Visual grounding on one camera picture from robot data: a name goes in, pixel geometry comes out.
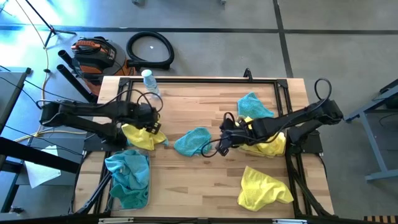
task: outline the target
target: black clamp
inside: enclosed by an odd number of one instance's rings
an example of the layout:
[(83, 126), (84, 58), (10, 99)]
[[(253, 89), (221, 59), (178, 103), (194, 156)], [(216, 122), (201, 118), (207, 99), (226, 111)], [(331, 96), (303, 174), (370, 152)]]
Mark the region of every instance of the black clamp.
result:
[(129, 83), (129, 81), (130, 81), (130, 78), (120, 78), (119, 88), (123, 88), (125, 85), (127, 85)]
[(288, 88), (287, 80), (285, 78), (277, 79), (276, 82), (283, 88)]
[(244, 71), (243, 77), (249, 77), (249, 82), (253, 82), (253, 76), (251, 75), (251, 71), (250, 68), (246, 68), (246, 70)]
[(29, 67), (27, 67), (26, 70), (25, 70), (25, 73), (26, 73), (27, 75), (30, 75), (31, 72), (32, 72), (32, 69), (29, 68)]

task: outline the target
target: blue cloth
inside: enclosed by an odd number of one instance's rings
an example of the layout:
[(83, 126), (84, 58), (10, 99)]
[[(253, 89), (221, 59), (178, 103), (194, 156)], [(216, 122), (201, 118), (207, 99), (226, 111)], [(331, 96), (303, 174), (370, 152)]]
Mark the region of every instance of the blue cloth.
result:
[[(193, 156), (194, 154), (200, 154), (200, 150), (206, 143), (209, 143), (211, 134), (206, 128), (195, 128), (182, 136), (174, 144), (174, 149), (177, 150), (181, 155)], [(208, 144), (203, 149), (203, 153), (207, 153), (211, 149), (211, 144)]]
[(265, 108), (254, 92), (250, 92), (238, 100), (238, 115), (250, 117), (251, 119), (271, 118), (274, 116), (274, 112)]
[(112, 172), (112, 197), (120, 199), (122, 208), (144, 208), (148, 203), (149, 162), (147, 156), (135, 150), (115, 153), (105, 159)]

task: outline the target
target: coiled hose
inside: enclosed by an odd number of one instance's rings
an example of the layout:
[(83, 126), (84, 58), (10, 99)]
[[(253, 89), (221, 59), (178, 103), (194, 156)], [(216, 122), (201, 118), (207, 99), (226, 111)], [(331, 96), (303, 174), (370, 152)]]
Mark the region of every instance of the coiled hose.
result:
[[(132, 52), (132, 45), (136, 40), (140, 39), (141, 37), (155, 37), (156, 39), (160, 40), (167, 47), (167, 50), (169, 51), (169, 58), (163, 62), (148, 62), (142, 58), (137, 57), (137, 55)], [(170, 69), (170, 64), (174, 61), (174, 50), (172, 45), (162, 34), (157, 32), (143, 31), (135, 34), (127, 42), (126, 52), (131, 58), (131, 60), (127, 61), (127, 66), (134, 67), (136, 68), (136, 70), (139, 70), (141, 67), (161, 68), (164, 70), (168, 70)]]

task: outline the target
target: wooden board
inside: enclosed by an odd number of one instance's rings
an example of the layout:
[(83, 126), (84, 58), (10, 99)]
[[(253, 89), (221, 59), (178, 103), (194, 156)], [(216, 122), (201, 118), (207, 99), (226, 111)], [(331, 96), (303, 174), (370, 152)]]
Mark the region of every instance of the wooden board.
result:
[[(99, 103), (116, 96), (119, 77), (106, 77), (99, 95)], [(302, 79), (288, 79), (293, 110), (308, 105)], [(145, 91), (142, 83), (134, 88)], [(164, 108), (160, 112), (161, 131), (170, 146), (157, 145), (150, 152), (151, 188), (149, 205), (140, 210), (113, 211), (112, 216), (133, 217), (229, 217), (229, 218), (292, 218), (292, 204), (274, 202), (258, 212), (250, 212), (237, 204), (240, 181), (246, 166), (258, 169), (289, 186), (284, 157), (254, 157), (230, 150), (226, 157), (185, 157), (174, 148), (174, 142), (187, 131), (202, 126), (208, 128), (213, 139), (220, 136), (219, 125), (225, 112), (237, 115), (236, 102), (250, 91), (277, 116), (274, 87), (268, 84), (227, 83), (159, 83)], [(132, 94), (136, 101), (137, 94)], [(152, 99), (154, 106), (160, 102)], [(99, 123), (107, 118), (95, 118)], [(95, 152), (83, 164), (76, 188), (75, 208), (80, 208), (98, 185), (103, 152)], [(324, 208), (333, 213), (325, 171), (319, 158), (303, 155), (307, 184)], [(303, 208), (302, 195), (299, 203)], [(104, 194), (102, 208), (106, 206)]]

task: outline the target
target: plastic bottle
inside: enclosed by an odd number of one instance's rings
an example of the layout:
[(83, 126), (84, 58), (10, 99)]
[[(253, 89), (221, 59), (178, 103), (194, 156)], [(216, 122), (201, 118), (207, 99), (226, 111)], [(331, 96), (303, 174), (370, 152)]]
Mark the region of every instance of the plastic bottle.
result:
[(144, 70), (141, 72), (141, 75), (144, 77), (144, 84), (147, 90), (160, 95), (159, 87), (157, 86), (155, 77), (152, 75), (152, 71), (148, 69)]

